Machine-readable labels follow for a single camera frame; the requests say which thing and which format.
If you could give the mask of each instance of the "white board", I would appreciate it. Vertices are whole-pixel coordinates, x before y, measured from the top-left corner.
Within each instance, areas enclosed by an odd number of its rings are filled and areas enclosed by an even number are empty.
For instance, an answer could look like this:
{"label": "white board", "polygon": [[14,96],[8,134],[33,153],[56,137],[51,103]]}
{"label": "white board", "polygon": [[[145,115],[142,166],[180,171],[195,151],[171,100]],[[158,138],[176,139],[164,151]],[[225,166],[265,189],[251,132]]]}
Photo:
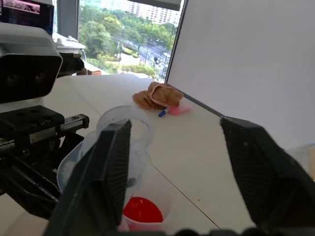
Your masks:
{"label": "white board", "polygon": [[315,1],[190,0],[168,83],[283,148],[315,142]]}

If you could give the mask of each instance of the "screen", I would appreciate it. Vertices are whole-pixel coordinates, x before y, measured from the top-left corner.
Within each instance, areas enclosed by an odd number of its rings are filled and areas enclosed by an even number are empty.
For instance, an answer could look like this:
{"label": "screen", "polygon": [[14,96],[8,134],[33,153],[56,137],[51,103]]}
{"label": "screen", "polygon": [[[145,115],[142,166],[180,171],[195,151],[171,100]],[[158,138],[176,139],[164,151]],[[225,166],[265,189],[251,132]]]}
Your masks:
{"label": "screen", "polygon": [[31,0],[0,0],[0,21],[53,33],[54,6]]}

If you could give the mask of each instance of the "cable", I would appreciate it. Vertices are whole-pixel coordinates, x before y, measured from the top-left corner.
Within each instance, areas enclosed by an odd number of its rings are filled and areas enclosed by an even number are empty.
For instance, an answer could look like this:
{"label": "cable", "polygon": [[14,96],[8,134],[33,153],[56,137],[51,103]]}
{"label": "cable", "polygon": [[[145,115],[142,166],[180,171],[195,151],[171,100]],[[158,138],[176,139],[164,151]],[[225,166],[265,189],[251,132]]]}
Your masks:
{"label": "cable", "polygon": [[87,55],[85,54],[84,49],[81,49],[81,51],[82,51],[83,54],[84,54],[85,62],[88,63],[88,61],[87,61]]}

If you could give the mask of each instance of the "red liquid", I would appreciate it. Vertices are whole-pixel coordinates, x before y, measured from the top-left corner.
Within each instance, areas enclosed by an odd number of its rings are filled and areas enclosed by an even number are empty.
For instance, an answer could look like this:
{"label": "red liquid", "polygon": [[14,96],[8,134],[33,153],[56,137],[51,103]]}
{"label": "red liquid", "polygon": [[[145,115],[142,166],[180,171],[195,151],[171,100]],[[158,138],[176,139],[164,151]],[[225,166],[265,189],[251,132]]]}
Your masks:
{"label": "red liquid", "polygon": [[142,223],[160,223],[163,216],[159,208],[151,201],[141,197],[132,197],[123,211],[129,219]]}

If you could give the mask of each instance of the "pink eraser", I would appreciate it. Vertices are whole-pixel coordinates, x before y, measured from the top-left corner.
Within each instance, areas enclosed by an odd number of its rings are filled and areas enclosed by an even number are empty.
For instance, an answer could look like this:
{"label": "pink eraser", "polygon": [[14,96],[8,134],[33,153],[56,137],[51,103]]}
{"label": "pink eraser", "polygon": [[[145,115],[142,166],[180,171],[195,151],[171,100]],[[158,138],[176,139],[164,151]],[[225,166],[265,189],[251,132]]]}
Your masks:
{"label": "pink eraser", "polygon": [[175,107],[175,108],[170,108],[168,113],[171,114],[172,116],[177,116],[183,112],[188,112],[192,110],[192,105],[185,104],[183,106]]}

